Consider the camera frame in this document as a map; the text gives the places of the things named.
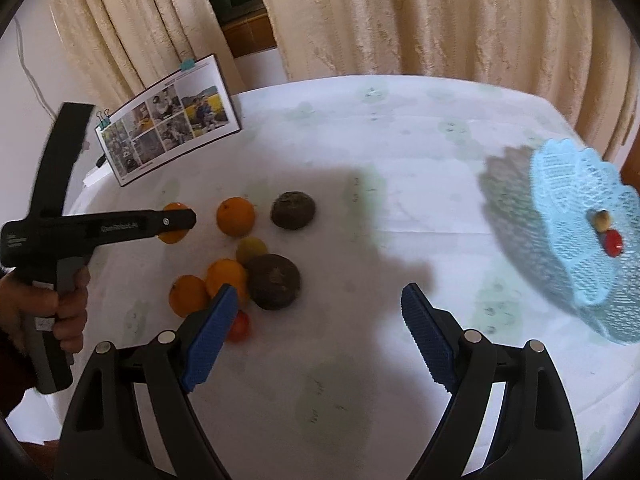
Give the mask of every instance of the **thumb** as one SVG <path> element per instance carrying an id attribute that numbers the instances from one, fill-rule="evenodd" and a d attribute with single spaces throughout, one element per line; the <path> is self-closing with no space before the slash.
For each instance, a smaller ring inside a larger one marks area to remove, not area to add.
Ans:
<path id="1" fill-rule="evenodd" d="M 32 316 L 53 316 L 58 309 L 58 294 L 48 288 L 26 285 L 11 273 L 0 281 L 0 308 L 13 308 Z"/>

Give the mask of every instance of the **black handle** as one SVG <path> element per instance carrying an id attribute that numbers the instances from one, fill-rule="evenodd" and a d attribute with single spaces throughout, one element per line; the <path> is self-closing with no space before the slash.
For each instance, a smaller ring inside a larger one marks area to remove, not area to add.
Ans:
<path id="1" fill-rule="evenodd" d="M 74 276 L 86 263 L 83 257 L 66 258 L 38 267 L 20 267 L 16 275 L 28 285 L 50 288 L 59 294 L 75 289 Z M 33 368 L 36 388 L 42 394 L 53 394 L 67 389 L 73 382 L 70 366 L 73 356 L 60 348 L 52 332 L 56 317 L 24 315 L 22 330 Z"/>

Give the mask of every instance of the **person's arm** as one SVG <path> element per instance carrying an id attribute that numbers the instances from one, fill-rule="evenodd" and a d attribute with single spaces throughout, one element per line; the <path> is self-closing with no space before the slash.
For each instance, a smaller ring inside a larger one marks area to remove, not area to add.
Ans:
<path id="1" fill-rule="evenodd" d="M 0 269 L 0 412 L 5 417 L 20 404 L 25 391 L 36 385 L 35 371 L 24 347 L 20 312 L 43 317 L 57 314 L 54 336 L 63 350 L 78 353 L 86 324 L 89 279 L 88 270 L 80 270 L 76 274 L 76 290 L 58 299 L 54 291 L 27 286 Z"/>

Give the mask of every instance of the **dark purple fruit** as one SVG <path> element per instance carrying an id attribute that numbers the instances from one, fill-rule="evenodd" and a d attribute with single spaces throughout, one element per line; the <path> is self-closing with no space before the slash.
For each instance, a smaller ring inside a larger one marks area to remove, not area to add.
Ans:
<path id="1" fill-rule="evenodd" d="M 271 207 L 271 221 L 278 227 L 295 231 L 302 229 L 314 219 L 316 203 L 301 191 L 281 194 Z"/>
<path id="2" fill-rule="evenodd" d="M 300 272 L 284 256 L 264 254 L 246 264 L 249 296 L 264 310 L 289 306 L 300 293 Z"/>

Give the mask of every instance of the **white cord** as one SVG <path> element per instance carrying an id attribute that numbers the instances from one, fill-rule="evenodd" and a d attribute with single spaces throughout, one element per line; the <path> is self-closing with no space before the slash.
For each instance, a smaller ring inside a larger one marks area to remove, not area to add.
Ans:
<path id="1" fill-rule="evenodd" d="M 42 90 L 38 86 L 38 83 L 29 69 L 27 68 L 26 63 L 24 62 L 24 43 L 22 40 L 22 28 L 20 27 L 20 22 L 18 18 L 14 17 L 15 22 L 15 33 L 18 41 L 18 58 L 20 59 L 20 65 L 22 66 L 22 70 L 24 71 L 24 75 L 27 76 L 31 88 L 33 88 L 34 94 L 36 94 L 36 99 L 38 100 L 40 106 L 44 111 L 51 117 L 52 121 L 56 120 L 56 113 L 51 109 L 51 107 L 47 104 L 47 101 L 44 99 L 44 95 L 42 95 Z"/>

